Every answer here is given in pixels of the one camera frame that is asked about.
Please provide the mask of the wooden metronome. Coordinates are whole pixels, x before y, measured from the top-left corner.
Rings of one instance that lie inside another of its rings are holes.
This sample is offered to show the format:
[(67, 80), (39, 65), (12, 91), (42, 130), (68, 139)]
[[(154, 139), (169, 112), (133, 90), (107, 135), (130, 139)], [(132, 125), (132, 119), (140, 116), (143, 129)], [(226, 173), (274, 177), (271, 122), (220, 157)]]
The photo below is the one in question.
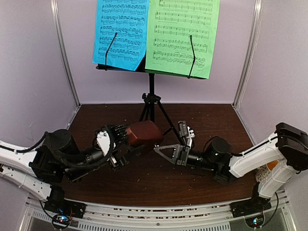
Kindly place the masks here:
[(163, 133), (151, 120), (145, 120), (129, 125), (127, 132), (127, 144), (130, 147), (129, 150), (140, 146), (154, 148), (156, 145), (160, 145), (164, 140)]

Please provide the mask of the black music stand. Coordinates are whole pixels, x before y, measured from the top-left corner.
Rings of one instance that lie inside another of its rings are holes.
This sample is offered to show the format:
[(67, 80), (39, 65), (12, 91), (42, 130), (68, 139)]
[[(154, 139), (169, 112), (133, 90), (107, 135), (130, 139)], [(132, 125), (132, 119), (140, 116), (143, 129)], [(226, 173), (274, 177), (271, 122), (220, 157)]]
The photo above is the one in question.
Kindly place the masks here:
[[(118, 35), (118, 33), (115, 32), (115, 35), (113, 36), (113, 38), (110, 42), (110, 45), (109, 45), (108, 49), (106, 50), (105, 58), (107, 58), (109, 50), (110, 50), (112, 44), (114, 43), (117, 35)], [(194, 67), (194, 64), (195, 64), (195, 60), (196, 60), (194, 46), (193, 46), (193, 36), (190, 35), (189, 38), (190, 38), (190, 44), (191, 44), (191, 49), (192, 49), (192, 54), (193, 54), (193, 58), (192, 58), (193, 60), (192, 60), (192, 66), (191, 66), (189, 74), (184, 75), (184, 77), (186, 77), (187, 79), (192, 78), (191, 73), (192, 73), (192, 70), (193, 70), (193, 67)], [(105, 64), (98, 64), (96, 69), (107, 71), (109, 69), (109, 67), (112, 70), (116, 70), (115, 67), (108, 66), (106, 60), (105, 60)], [(143, 93), (143, 95), (142, 95), (142, 99), (144, 101), (144, 107), (143, 107), (142, 113), (140, 115), (139, 122), (147, 121), (149, 116), (150, 116), (150, 121), (155, 122), (155, 104), (157, 104), (159, 109), (163, 113), (165, 119), (167, 120), (169, 126), (170, 126), (165, 132), (163, 132), (163, 136), (165, 136), (169, 132), (173, 131), (176, 138), (178, 139), (179, 143), (181, 145), (186, 145), (184, 139), (180, 137), (176, 127), (174, 126), (173, 122), (171, 121), (170, 117), (168, 116), (167, 112), (165, 111), (165, 109), (164, 109), (164, 107), (161, 103), (161, 97), (159, 97), (158, 95), (156, 95), (154, 93), (155, 73), (149, 73), (148, 76), (149, 76), (149, 93)]]

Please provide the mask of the blue sheet music page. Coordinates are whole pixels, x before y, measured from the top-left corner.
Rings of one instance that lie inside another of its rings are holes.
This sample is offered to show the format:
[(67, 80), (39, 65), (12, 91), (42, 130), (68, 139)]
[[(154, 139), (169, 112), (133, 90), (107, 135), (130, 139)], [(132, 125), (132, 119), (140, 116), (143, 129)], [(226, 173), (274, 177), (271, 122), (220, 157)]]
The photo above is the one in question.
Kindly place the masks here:
[(146, 54), (148, 0), (97, 1), (92, 62), (136, 71)]

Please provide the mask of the green sheet music page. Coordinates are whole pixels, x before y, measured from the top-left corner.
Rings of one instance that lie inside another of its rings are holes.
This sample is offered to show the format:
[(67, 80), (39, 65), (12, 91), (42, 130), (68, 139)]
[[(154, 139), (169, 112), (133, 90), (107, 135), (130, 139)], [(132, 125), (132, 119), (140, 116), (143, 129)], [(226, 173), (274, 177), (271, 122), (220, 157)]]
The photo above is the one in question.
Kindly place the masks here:
[(145, 70), (209, 79), (219, 9), (219, 0), (150, 1)]

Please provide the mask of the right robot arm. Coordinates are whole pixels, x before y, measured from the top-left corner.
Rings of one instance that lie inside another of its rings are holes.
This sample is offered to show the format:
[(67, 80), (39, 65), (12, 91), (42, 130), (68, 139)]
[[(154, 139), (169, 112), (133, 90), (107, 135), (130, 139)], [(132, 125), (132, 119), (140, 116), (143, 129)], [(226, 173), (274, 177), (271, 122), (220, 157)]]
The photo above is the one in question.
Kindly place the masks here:
[(247, 209), (257, 212), (293, 175), (308, 168), (308, 134), (286, 123), (259, 144), (240, 153), (233, 153), (231, 145), (215, 136), (204, 145), (203, 151), (192, 149), (194, 132), (184, 121), (179, 122), (184, 144), (156, 146), (155, 152), (177, 166), (212, 171), (220, 183), (229, 183), (273, 161), (274, 169), (259, 183), (257, 193), (247, 201)]

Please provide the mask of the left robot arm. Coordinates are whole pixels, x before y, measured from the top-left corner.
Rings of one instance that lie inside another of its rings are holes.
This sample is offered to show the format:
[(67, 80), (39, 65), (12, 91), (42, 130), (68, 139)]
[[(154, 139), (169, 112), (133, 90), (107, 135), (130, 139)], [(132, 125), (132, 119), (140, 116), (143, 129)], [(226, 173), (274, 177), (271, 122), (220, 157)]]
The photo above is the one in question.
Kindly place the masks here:
[(31, 147), (1, 142), (0, 175), (64, 214), (69, 202), (58, 186), (64, 177), (74, 182), (105, 165), (120, 168), (131, 156), (150, 152), (162, 140), (159, 128), (146, 121), (106, 125), (95, 132), (91, 146), (83, 150), (67, 129), (45, 132)]

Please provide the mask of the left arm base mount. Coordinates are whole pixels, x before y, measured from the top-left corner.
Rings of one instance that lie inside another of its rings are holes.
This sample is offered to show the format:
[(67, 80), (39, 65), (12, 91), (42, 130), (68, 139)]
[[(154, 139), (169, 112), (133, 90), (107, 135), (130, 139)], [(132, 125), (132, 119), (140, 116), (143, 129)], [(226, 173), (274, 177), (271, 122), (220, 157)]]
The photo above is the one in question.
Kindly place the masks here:
[(64, 190), (59, 186), (50, 186), (51, 192), (46, 202), (40, 205), (44, 213), (51, 219), (51, 224), (57, 230), (68, 228), (73, 218), (83, 218), (86, 204), (64, 198)]

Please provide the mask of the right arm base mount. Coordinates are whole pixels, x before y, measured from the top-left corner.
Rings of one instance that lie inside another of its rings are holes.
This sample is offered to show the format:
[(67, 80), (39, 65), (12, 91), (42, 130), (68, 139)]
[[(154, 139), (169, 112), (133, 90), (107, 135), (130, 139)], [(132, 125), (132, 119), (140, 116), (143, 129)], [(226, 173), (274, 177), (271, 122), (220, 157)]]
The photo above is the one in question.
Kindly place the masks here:
[(264, 211), (271, 209), (271, 203), (269, 198), (263, 198), (258, 192), (254, 192), (250, 199), (232, 202), (230, 209), (233, 218), (245, 217), (249, 228), (260, 229), (265, 224)]

